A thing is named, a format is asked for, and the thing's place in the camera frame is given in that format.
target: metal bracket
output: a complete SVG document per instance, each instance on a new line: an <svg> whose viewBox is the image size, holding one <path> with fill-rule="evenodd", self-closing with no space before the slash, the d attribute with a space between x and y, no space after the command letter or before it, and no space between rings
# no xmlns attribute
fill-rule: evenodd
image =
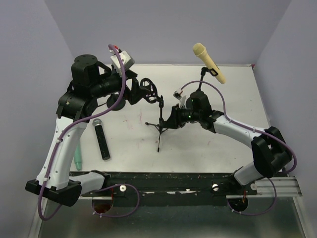
<svg viewBox="0 0 317 238"><path fill-rule="evenodd" d="M299 188L296 177L276 177L271 178L276 188L278 197L301 197L302 192ZM251 189L256 190L257 195L248 195L248 198L274 197L272 184L268 179L255 181L251 184ZM241 195L228 195L226 198L242 198Z"/></svg>

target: bolt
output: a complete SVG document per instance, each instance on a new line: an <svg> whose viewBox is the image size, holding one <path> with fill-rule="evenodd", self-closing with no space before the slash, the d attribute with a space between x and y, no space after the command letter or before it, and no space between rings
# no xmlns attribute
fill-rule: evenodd
<svg viewBox="0 0 317 238"><path fill-rule="evenodd" d="M217 192L217 191L219 190L218 184L214 183L214 184L212 185L212 189L213 189L213 191Z"/></svg>
<svg viewBox="0 0 317 238"><path fill-rule="evenodd" d="M250 187L251 187L251 189L252 189L253 191L255 191L255 190L258 189L258 186L257 186L255 183L252 183L252 184L250 185Z"/></svg>
<svg viewBox="0 0 317 238"><path fill-rule="evenodd" d="M125 192L127 190L127 187L125 185L120 186L120 191Z"/></svg>

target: microphone grille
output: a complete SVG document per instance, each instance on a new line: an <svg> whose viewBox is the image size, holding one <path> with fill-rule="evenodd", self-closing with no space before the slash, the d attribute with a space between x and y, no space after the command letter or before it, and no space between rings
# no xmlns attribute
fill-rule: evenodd
<svg viewBox="0 0 317 238"><path fill-rule="evenodd" d="M200 55L205 49L206 47L202 43L196 43L193 46L193 51L196 56Z"/></svg>
<svg viewBox="0 0 317 238"><path fill-rule="evenodd" d="M93 120L93 126L96 127L97 125L103 125L103 122L99 118Z"/></svg>

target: yellow microphone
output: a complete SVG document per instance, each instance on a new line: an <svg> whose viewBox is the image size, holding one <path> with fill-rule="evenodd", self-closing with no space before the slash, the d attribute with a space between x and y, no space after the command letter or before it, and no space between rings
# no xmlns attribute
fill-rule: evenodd
<svg viewBox="0 0 317 238"><path fill-rule="evenodd" d="M217 67L217 65L212 61L212 59L208 55L206 47L201 43L196 43L193 46L193 51L195 55L205 63L206 67L210 70L212 76L216 77L216 79L221 84L224 84L226 82L226 79L224 78L220 69Z"/></svg>

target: microphone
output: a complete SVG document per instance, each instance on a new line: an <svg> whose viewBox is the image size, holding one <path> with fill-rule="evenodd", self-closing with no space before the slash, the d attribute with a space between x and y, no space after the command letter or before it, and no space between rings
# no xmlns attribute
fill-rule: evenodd
<svg viewBox="0 0 317 238"><path fill-rule="evenodd" d="M216 77L216 79L221 84L224 84L226 82L226 79L224 78L220 69L217 67L217 65L215 65L215 63L212 61L212 59L208 55L206 47L201 43L196 43L193 46L193 51L195 55L205 63L207 68L210 70L210 73L212 74L212 76Z"/></svg>
<svg viewBox="0 0 317 238"><path fill-rule="evenodd" d="M108 145L107 145L107 141L106 141L106 137L105 137L105 133L103 129L103 122L99 118L94 119L93 126L96 131L96 136L97 136L97 141L99 144L99 149L101 152L101 157L103 160L108 160L110 159L110 153L109 153L109 149L108 149Z"/></svg>

